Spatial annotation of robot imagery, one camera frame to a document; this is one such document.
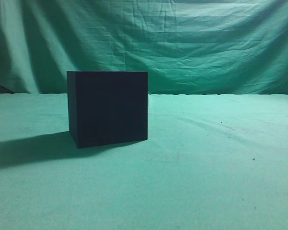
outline teal fabric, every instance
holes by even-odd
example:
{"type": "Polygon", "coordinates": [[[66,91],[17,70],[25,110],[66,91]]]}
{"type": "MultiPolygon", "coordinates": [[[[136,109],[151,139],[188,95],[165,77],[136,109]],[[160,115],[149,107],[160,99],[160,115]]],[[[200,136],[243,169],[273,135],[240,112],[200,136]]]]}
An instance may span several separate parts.
{"type": "Polygon", "coordinates": [[[288,94],[288,0],[0,0],[0,84],[149,72],[149,92],[288,94]]]}
{"type": "Polygon", "coordinates": [[[0,94],[0,230],[288,230],[288,95],[150,95],[137,143],[67,131],[67,95],[0,94]]]}

